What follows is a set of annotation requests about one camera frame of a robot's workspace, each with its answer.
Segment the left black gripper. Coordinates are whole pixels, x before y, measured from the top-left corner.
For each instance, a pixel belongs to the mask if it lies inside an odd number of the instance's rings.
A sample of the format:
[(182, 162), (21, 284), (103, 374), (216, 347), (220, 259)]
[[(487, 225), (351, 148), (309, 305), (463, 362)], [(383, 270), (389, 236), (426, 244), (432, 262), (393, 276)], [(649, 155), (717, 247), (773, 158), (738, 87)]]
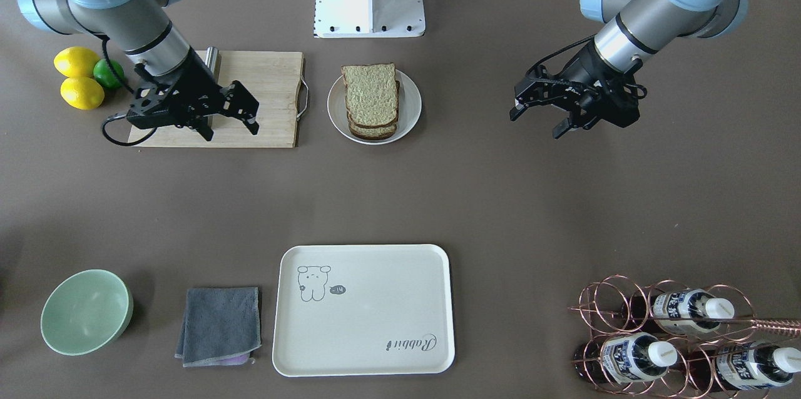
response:
[(549, 74), (544, 62), (576, 46), (569, 44), (526, 71), (514, 88), (512, 122), (533, 106), (555, 106), (568, 114), (552, 130), (553, 137), (560, 139), (570, 131), (589, 130), (601, 120), (625, 128), (639, 119), (638, 103), (645, 97), (645, 87), (633, 75), (643, 60), (636, 55), (632, 68), (621, 73), (604, 62), (593, 43), (586, 43), (560, 73)]

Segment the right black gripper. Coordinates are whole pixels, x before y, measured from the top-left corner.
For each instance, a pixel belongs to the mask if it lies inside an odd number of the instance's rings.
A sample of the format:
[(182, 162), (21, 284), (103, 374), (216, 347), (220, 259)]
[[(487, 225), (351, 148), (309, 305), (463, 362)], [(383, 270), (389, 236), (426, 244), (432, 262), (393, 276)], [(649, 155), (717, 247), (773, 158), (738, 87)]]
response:
[(187, 126), (211, 141), (211, 116), (240, 120), (252, 136), (258, 134), (258, 101), (240, 81), (223, 88), (194, 49), (180, 65), (164, 75), (152, 75), (143, 62), (135, 64), (142, 81), (126, 119), (142, 130), (160, 126)]

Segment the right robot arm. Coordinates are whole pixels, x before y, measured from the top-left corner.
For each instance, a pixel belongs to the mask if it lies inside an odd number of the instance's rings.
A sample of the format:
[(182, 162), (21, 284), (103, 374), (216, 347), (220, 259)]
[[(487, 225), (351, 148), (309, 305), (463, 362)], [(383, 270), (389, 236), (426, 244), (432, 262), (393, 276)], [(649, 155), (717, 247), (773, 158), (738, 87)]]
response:
[(177, 126), (212, 139), (209, 117), (240, 120), (257, 134), (258, 101), (238, 81), (220, 86), (164, 9), (180, 0), (17, 0), (35, 28), (86, 33), (115, 42), (134, 65), (140, 84), (131, 106), (115, 119), (154, 134)]

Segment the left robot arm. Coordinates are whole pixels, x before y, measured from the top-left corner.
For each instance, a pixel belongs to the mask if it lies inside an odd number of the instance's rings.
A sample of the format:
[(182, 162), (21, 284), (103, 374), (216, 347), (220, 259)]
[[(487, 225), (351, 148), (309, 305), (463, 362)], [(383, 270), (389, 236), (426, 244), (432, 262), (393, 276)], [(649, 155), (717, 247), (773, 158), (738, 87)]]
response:
[(597, 34), (576, 43), (577, 54), (557, 74), (544, 60), (515, 86), (509, 112), (517, 120), (533, 106), (567, 113), (553, 137), (589, 130), (599, 121), (624, 128), (639, 119), (647, 90), (635, 72), (675, 38), (717, 38), (736, 29), (748, 0), (579, 0), (584, 17), (603, 23)]

